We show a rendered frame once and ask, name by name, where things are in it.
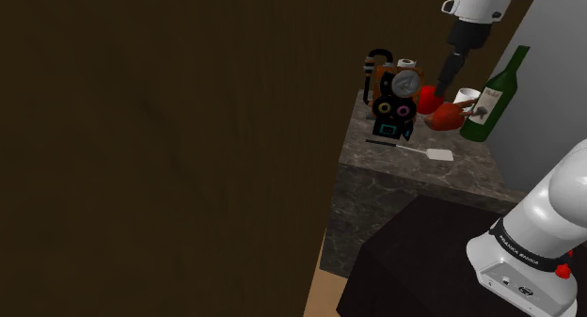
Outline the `black curved tube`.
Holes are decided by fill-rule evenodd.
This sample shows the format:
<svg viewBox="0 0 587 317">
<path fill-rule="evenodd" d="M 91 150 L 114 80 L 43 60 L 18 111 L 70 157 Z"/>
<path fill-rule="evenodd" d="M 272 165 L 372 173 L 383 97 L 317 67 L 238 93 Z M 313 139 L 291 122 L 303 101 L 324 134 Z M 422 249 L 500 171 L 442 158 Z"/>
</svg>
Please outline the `black curved tube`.
<svg viewBox="0 0 587 317">
<path fill-rule="evenodd" d="M 375 66 L 375 57 L 381 55 L 386 58 L 385 63 L 382 66 Z M 362 100 L 370 108 L 373 107 L 373 102 L 381 96 L 394 96 L 392 91 L 391 83 L 393 78 L 396 76 L 396 70 L 394 67 L 394 59 L 391 51 L 386 49 L 373 49 L 365 57 L 365 64 L 363 65 L 365 72 L 365 81 L 363 88 Z M 371 78 L 375 73 L 375 83 L 373 96 L 369 99 Z"/>
</svg>

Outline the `black toy with coloured rings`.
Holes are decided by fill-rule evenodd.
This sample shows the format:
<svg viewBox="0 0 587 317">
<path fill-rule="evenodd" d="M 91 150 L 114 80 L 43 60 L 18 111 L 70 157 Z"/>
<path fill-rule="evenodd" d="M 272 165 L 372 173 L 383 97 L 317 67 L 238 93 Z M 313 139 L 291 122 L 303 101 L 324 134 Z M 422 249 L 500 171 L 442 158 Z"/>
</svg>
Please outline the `black toy with coloured rings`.
<svg viewBox="0 0 587 317">
<path fill-rule="evenodd" d="M 417 103 L 412 98 L 381 96 L 373 102 L 373 135 L 408 141 L 414 130 Z"/>
</svg>

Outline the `dark robot stand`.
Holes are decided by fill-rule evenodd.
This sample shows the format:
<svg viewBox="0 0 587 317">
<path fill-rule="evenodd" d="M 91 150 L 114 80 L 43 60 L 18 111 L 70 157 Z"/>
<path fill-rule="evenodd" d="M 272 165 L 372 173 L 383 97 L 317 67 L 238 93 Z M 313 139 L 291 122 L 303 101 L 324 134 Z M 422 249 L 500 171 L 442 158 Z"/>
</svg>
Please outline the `dark robot stand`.
<svg viewBox="0 0 587 317">
<path fill-rule="evenodd" d="M 341 317 L 531 317 L 481 285 L 467 244 L 502 216 L 418 196 L 361 247 Z M 572 251 L 578 316 L 587 317 L 587 241 Z"/>
</svg>

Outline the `red-orange rounded pot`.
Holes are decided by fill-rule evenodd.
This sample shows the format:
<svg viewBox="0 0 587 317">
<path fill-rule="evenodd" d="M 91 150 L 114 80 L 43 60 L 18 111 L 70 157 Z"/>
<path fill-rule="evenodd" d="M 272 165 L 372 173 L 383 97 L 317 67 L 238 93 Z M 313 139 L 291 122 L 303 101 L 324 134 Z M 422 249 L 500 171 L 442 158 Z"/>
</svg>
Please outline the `red-orange rounded pot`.
<svg viewBox="0 0 587 317">
<path fill-rule="evenodd" d="M 472 114 L 466 108 L 473 106 L 475 100 L 460 103 L 444 103 L 433 114 L 424 118 L 427 127 L 434 131 L 451 131 L 460 128 L 467 116 Z"/>
</svg>

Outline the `orange box with white roll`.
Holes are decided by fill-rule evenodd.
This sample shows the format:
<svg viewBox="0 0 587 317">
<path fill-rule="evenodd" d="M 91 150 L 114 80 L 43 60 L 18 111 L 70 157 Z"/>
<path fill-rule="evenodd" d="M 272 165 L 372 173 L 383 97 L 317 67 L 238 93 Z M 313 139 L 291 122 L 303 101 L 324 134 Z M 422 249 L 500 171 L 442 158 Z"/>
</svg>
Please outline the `orange box with white roll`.
<svg viewBox="0 0 587 317">
<path fill-rule="evenodd" d="M 373 95 L 368 105 L 372 106 L 374 100 L 386 95 L 416 101 L 423 82 L 424 72 L 415 60 L 401 58 L 396 64 L 385 63 L 376 68 Z"/>
</svg>

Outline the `green wine bottle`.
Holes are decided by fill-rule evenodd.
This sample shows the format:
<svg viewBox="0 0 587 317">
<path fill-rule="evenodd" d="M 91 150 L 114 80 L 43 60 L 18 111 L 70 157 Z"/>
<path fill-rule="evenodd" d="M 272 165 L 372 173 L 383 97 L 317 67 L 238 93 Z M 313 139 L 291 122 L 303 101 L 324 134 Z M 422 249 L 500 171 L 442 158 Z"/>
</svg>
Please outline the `green wine bottle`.
<svg viewBox="0 0 587 317">
<path fill-rule="evenodd" d="M 460 128 L 460 135 L 469 141 L 484 142 L 492 132 L 509 102 L 516 95 L 517 71 L 530 46 L 519 45 L 507 66 L 487 81 L 472 113 Z"/>
</svg>

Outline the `white cup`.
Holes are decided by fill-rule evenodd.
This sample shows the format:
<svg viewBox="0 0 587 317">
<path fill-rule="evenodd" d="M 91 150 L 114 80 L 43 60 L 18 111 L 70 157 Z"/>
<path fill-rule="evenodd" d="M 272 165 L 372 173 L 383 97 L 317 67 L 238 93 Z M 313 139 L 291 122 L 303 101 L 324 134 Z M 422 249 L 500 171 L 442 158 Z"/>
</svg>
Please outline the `white cup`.
<svg viewBox="0 0 587 317">
<path fill-rule="evenodd" d="M 463 87 L 458 90 L 453 103 L 462 109 L 470 108 L 477 102 L 480 94 L 481 92 L 479 90 Z"/>
</svg>

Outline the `red cup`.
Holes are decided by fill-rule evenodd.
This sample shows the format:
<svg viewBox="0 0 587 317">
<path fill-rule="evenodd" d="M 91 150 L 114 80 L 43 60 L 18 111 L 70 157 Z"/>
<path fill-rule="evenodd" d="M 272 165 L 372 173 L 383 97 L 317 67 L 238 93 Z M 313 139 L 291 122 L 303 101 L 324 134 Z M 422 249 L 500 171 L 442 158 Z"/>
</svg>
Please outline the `red cup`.
<svg viewBox="0 0 587 317">
<path fill-rule="evenodd" d="M 422 86 L 417 106 L 419 114 L 429 115 L 434 113 L 444 103 L 444 96 L 436 95 L 435 86 Z"/>
</svg>

